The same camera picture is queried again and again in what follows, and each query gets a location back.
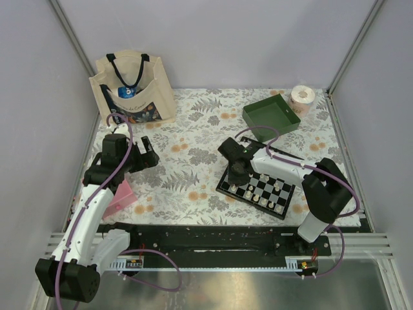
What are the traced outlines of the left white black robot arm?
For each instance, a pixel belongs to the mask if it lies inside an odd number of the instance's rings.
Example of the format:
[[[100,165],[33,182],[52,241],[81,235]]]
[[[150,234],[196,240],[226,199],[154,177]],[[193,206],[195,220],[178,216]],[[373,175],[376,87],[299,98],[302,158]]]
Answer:
[[[155,167],[159,156],[148,137],[141,137],[144,151],[130,137],[126,125],[116,127],[102,140],[98,152],[85,171],[83,188],[65,235],[49,258],[41,258],[35,273],[49,297],[89,303],[99,288],[101,275],[123,252],[138,252],[140,240],[121,229],[110,232],[99,245],[93,240],[100,221],[127,173]]]

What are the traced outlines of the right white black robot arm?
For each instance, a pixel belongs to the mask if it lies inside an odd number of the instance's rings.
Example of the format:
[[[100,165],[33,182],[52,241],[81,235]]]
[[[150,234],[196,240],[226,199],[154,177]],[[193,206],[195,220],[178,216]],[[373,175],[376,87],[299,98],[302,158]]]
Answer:
[[[299,161],[289,155],[270,150],[269,145],[251,143],[244,147],[233,138],[227,138],[218,152],[228,161],[228,178],[231,185],[245,185],[253,173],[283,180],[303,190],[309,213],[297,229],[295,251],[309,255],[317,247],[316,239],[340,216],[350,200],[359,198],[334,161],[323,158],[319,162]]]

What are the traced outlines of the black white chess board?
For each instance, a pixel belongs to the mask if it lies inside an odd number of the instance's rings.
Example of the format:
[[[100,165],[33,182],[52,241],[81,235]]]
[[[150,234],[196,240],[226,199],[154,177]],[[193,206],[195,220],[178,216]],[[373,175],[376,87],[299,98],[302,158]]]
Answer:
[[[259,211],[265,212],[271,216],[283,220],[286,216],[290,201],[292,199],[295,185],[285,181],[282,178],[278,178],[274,173],[264,173],[258,172],[252,167],[251,161],[253,157],[257,154],[267,155],[266,145],[258,141],[252,140],[250,138],[241,138],[242,142],[247,142],[248,145],[244,146],[235,141],[233,138],[227,138],[219,146],[219,153],[228,161],[243,160],[249,162],[251,166],[250,170],[250,181],[248,184],[236,187],[236,191],[231,191],[231,186],[228,183],[228,165],[225,169],[218,185],[216,191],[231,197],[237,201],[244,202]],[[260,178],[261,174],[269,176],[269,180],[265,181]],[[276,191],[274,184],[277,182],[279,184],[280,190]],[[246,198],[246,192],[249,191],[248,187],[252,185],[254,189],[251,192],[251,196]],[[254,201],[254,196],[259,195],[259,201]],[[261,204],[263,199],[267,200],[267,204],[264,206]],[[268,204],[273,202],[274,208],[269,209]],[[276,211],[277,206],[282,206],[283,210],[281,213]]]

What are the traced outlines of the floral table mat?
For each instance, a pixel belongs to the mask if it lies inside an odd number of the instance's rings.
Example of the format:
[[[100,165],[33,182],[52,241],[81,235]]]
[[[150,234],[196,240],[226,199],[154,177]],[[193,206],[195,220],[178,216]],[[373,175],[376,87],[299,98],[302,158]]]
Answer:
[[[150,139],[159,164],[126,176],[137,201],[102,223],[299,225],[308,214],[300,189],[294,191],[284,220],[216,191],[227,165],[218,147],[239,132],[251,136],[243,107],[276,94],[288,98],[290,90],[177,89],[175,122],[133,126],[136,141]]]

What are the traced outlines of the green plastic tray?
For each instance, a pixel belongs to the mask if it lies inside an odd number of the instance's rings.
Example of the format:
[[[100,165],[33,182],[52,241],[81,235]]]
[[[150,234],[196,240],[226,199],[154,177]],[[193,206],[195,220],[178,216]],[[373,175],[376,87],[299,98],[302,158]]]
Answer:
[[[300,118],[288,106],[281,94],[244,106],[243,119],[248,127],[253,127],[252,133],[259,142],[266,142],[276,137],[276,132],[263,126],[276,129],[278,136],[282,136],[296,130],[301,123]]]

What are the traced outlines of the cream canvas tote bag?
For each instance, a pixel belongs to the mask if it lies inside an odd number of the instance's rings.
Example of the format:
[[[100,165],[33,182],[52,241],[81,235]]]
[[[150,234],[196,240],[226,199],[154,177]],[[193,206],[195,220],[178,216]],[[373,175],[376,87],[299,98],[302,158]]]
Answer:
[[[131,124],[176,120],[174,91],[160,57],[122,50],[98,59],[96,68],[89,82],[103,119],[118,113]]]

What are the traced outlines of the toilet paper roll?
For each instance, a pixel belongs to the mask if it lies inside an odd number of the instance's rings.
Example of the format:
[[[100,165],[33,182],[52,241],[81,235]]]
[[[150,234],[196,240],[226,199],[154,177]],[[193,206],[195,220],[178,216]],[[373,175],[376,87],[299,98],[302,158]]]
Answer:
[[[315,98],[316,93],[312,88],[297,85],[291,90],[287,104],[298,117],[302,118],[309,112]]]

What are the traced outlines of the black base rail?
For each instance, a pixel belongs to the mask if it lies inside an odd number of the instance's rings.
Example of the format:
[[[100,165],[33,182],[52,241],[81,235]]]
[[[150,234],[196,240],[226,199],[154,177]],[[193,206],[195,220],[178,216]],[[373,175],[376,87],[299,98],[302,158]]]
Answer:
[[[168,268],[159,251],[180,269],[284,267],[287,256],[321,258],[332,254],[327,236],[307,243],[295,227],[101,224],[98,232],[122,229],[130,233],[129,249],[148,249],[144,268]]]

